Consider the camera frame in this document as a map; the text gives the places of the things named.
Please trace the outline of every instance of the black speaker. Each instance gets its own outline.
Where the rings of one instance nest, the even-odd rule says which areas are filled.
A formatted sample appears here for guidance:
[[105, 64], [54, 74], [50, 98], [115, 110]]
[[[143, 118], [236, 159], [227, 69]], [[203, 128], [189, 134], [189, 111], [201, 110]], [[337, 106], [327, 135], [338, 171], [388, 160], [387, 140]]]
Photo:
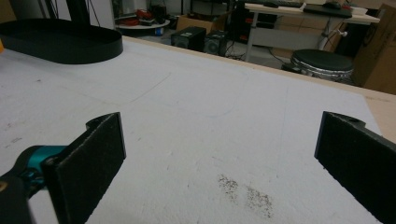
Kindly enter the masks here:
[[205, 38], [204, 52], [221, 57], [225, 56], [227, 50], [227, 32], [212, 31]]
[[204, 51], [206, 29], [190, 26], [171, 35], [172, 46], [182, 49]]

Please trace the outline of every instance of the desk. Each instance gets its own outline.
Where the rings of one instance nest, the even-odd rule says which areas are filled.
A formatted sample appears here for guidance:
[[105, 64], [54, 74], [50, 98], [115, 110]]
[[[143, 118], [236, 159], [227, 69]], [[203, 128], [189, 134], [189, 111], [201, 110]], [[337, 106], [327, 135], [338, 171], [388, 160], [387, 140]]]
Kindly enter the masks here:
[[[120, 111], [127, 158], [88, 223], [375, 223], [314, 152], [323, 110], [396, 141], [394, 95], [127, 37], [102, 63], [0, 64], [0, 174]], [[56, 223], [46, 191], [30, 205]]]
[[282, 49], [323, 49], [327, 41], [327, 37], [322, 37], [321, 35], [303, 35], [283, 30], [261, 29], [262, 32], [258, 32], [256, 29], [256, 24], [260, 13], [294, 18], [325, 20], [328, 21], [328, 23], [323, 30], [324, 33], [326, 33], [329, 29], [332, 29], [332, 24], [335, 21], [357, 24], [370, 24], [371, 22], [379, 22], [378, 18], [368, 15], [353, 15], [352, 18], [344, 20], [341, 18], [330, 18], [327, 16], [304, 13], [299, 8], [294, 7], [272, 8], [258, 4], [245, 4], [245, 8], [254, 13], [253, 23], [251, 24], [250, 35], [247, 42], [247, 54], [245, 57], [246, 62], [249, 60], [251, 46], [253, 44]]

